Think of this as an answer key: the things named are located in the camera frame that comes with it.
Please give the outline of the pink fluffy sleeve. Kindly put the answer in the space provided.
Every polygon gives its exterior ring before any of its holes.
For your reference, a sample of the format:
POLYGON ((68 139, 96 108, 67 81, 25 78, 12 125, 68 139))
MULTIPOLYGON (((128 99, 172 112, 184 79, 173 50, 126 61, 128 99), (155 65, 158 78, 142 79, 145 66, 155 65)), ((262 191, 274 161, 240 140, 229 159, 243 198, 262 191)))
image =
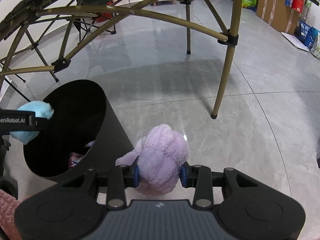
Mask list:
POLYGON ((21 240, 21 236, 17 230, 15 224, 15 211, 20 205, 20 202, 16 200, 13 196, 1 190, 1 229, 4 233, 12 240, 21 240))

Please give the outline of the cardboard box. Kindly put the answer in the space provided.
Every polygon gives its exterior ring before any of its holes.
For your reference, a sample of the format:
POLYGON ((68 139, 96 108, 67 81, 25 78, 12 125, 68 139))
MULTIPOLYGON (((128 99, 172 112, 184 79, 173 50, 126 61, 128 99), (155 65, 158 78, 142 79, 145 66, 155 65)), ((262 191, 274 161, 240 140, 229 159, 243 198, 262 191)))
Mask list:
POLYGON ((285 2, 286 0, 259 0, 256 15, 276 31, 293 35, 300 13, 285 2))

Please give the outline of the pink satin bonnet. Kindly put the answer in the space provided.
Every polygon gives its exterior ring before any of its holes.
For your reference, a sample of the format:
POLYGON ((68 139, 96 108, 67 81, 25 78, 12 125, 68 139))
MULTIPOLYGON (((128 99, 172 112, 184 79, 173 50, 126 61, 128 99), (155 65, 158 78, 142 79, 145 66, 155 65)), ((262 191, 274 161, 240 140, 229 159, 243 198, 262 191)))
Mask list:
POLYGON ((72 152, 69 158, 68 167, 73 168, 78 165, 94 144, 95 140, 88 142, 84 147, 78 149, 76 152, 72 152))

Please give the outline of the red gift bag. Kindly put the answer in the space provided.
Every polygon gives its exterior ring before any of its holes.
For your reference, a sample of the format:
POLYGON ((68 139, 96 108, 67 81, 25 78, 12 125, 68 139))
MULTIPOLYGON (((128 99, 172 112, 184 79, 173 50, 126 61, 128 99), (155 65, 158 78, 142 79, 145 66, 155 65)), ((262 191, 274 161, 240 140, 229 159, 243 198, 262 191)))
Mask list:
POLYGON ((305 0, 293 0, 291 8, 299 13, 302 13, 305 0))

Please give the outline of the folding camping table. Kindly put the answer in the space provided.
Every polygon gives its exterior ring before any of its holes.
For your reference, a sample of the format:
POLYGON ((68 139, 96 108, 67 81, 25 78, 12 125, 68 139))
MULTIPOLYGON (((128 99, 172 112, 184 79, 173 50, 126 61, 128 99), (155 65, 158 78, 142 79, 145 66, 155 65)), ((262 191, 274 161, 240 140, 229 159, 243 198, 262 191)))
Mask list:
POLYGON ((14 36, 14 40, 8 51, 7 56, 2 60, 1 78, 8 75, 50 72, 57 73, 66 69, 72 58, 87 46, 91 41, 107 31, 111 26, 116 25, 120 21, 129 16, 139 16, 151 18, 154 20, 169 22, 175 25, 185 27, 187 31, 198 31, 211 36, 220 44, 227 46, 225 62, 223 65, 222 76, 220 79, 219 89, 217 92, 215 104, 211 113, 213 119, 217 118, 221 102, 225 93, 229 72, 231 69, 233 56, 239 39, 239 26, 241 17, 242 0, 233 0, 231 25, 227 27, 221 19, 219 13, 212 4, 208 4, 208 8, 216 19, 220 31, 205 28, 199 24, 191 22, 189 18, 181 19, 178 17, 149 11, 147 7, 157 3, 160 0, 142 0, 135 4, 122 6, 119 1, 112 2, 110 5, 84 5, 82 0, 22 0, 1 22, 1 39, 4 40, 9 36, 14 36), (103 13, 109 12, 113 17, 104 25, 100 26, 89 37, 84 38, 71 52, 66 52, 69 33, 65 33, 60 48, 59 57, 50 65, 40 67, 29 67, 16 70, 10 70, 9 66, 12 58, 17 53, 17 47, 30 25, 41 23, 44 21, 53 24, 60 17, 64 17, 73 23, 77 18, 95 18, 100 17, 103 13))

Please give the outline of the pale pink cloth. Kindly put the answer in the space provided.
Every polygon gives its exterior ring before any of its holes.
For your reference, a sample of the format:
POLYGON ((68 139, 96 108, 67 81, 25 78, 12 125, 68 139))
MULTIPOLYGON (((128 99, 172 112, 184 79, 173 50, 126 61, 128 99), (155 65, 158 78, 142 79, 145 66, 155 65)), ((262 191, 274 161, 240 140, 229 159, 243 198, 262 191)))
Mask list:
POLYGON ((118 158, 115 165, 132 165, 136 161, 140 176, 136 190, 145 196, 163 196, 175 188, 188 157, 183 135, 161 124, 139 139, 135 148, 118 158))

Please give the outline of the black round trash bin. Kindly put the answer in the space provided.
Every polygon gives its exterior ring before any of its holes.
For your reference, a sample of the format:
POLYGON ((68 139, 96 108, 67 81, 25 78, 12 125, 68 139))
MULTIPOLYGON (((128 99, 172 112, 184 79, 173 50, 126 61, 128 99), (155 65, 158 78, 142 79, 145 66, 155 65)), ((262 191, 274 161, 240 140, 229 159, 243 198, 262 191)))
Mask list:
POLYGON ((75 80, 52 91, 44 102, 54 110, 47 126, 23 147, 35 175, 61 182, 88 168, 108 171, 118 158, 133 150, 103 88, 91 80, 75 80), (95 140, 82 161, 68 167, 72 152, 95 140))

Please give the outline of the white floor scale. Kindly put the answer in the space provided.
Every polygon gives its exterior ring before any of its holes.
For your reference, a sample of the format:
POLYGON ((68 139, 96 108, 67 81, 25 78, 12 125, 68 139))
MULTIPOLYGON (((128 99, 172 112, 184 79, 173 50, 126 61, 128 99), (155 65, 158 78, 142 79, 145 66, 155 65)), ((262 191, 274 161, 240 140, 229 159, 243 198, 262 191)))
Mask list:
POLYGON ((295 48, 300 49, 302 51, 309 51, 309 49, 300 42, 298 38, 288 33, 281 32, 281 35, 287 39, 295 48))

